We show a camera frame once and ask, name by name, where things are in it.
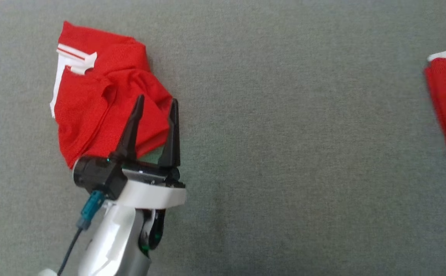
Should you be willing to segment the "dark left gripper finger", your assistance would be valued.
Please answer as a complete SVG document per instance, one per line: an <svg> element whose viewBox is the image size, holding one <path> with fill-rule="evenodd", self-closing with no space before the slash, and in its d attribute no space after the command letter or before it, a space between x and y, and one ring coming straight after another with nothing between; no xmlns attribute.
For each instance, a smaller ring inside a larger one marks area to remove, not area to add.
<svg viewBox="0 0 446 276"><path fill-rule="evenodd" d="M144 96L136 99L128 121L118 142L116 149L110 153L111 161L135 161L137 160L136 141L139 122L142 119L144 109Z"/></svg>
<svg viewBox="0 0 446 276"><path fill-rule="evenodd" d="M179 103L177 99L173 99L169 114L169 133L163 152L158 159L158 165L161 167L179 167L181 165L180 158L180 131L179 131Z"/></svg>

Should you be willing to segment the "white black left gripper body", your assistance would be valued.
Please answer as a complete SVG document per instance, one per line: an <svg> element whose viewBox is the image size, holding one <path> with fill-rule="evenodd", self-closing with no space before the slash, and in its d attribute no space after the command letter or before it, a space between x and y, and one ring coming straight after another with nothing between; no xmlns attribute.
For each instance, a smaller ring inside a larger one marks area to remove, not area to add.
<svg viewBox="0 0 446 276"><path fill-rule="evenodd" d="M139 161L123 166L127 183L117 203L135 209L168 209L186 202L186 186L177 167Z"/></svg>

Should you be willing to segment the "red shorts white stripes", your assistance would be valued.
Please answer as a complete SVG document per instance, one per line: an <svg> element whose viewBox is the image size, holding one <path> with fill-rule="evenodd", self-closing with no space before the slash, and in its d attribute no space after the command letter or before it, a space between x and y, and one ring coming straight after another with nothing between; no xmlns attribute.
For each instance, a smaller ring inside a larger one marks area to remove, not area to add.
<svg viewBox="0 0 446 276"><path fill-rule="evenodd" d="M115 150L140 95L136 157L164 145L173 98L151 72L142 42L65 21L56 52L50 109L68 168L83 155L107 158Z"/></svg>

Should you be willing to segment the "grey sofa seat cushion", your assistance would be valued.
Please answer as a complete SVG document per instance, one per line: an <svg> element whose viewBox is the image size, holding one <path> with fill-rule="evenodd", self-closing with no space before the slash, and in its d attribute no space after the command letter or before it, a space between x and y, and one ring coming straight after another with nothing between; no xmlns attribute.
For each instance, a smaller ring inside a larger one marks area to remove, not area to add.
<svg viewBox="0 0 446 276"><path fill-rule="evenodd" d="M446 0L0 0L0 276L58 269L88 199L49 110L65 20L143 42L179 100L149 276L446 276Z"/></svg>

